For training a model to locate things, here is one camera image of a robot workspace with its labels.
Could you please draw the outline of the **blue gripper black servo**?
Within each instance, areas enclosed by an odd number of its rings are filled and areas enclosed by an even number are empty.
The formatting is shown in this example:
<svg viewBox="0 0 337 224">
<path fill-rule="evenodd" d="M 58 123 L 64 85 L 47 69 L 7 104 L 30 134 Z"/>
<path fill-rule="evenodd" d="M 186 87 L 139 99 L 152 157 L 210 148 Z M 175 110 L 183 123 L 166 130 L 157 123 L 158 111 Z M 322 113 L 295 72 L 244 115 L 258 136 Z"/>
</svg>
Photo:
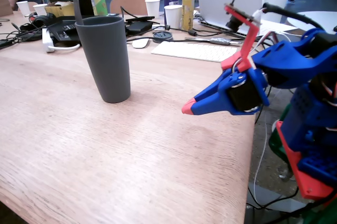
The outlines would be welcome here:
<svg viewBox="0 0 337 224">
<path fill-rule="evenodd" d="M 265 92 L 268 86 L 266 74 L 261 69 L 250 68 L 242 73 L 225 70 L 214 82 L 191 98 L 183 107 L 187 115 L 204 115 L 227 111 L 235 115 L 252 114 L 262 106 L 269 106 Z"/>
</svg>

